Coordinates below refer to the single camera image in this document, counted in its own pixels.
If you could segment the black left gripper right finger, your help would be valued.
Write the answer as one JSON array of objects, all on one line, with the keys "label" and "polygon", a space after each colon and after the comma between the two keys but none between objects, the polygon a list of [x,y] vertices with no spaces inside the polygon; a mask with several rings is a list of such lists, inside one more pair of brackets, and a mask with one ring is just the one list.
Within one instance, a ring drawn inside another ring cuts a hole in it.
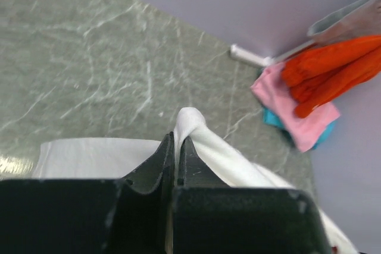
[{"label": "black left gripper right finger", "polygon": [[199,157],[192,139],[180,148],[173,191],[173,253],[217,253],[222,229],[214,195],[227,184]]}]

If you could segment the white t-shirt with red print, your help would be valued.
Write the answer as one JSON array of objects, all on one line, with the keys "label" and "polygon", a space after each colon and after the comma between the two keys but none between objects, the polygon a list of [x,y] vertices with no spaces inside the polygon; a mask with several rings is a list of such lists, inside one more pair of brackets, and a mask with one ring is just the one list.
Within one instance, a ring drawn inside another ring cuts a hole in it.
[{"label": "white t-shirt with red print", "polygon": [[[210,170],[227,188],[214,195],[221,213],[217,253],[356,253],[337,225],[301,190],[267,168],[248,161],[206,125],[196,109],[180,110],[174,134],[174,180],[168,207],[166,253],[173,253],[173,191],[180,148],[190,138]],[[128,239],[126,177],[161,141],[83,138],[47,142],[33,178],[48,184],[56,202],[66,202],[59,222],[44,214],[51,233],[40,252],[135,253]]]}]

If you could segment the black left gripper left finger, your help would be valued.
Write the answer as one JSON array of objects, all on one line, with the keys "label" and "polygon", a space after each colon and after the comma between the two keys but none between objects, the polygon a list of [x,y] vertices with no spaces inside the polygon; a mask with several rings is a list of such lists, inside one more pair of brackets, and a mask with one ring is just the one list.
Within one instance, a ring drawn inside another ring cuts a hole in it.
[{"label": "black left gripper left finger", "polygon": [[174,134],[169,132],[155,152],[126,177],[131,190],[126,206],[128,239],[135,253],[166,253],[173,177]]}]

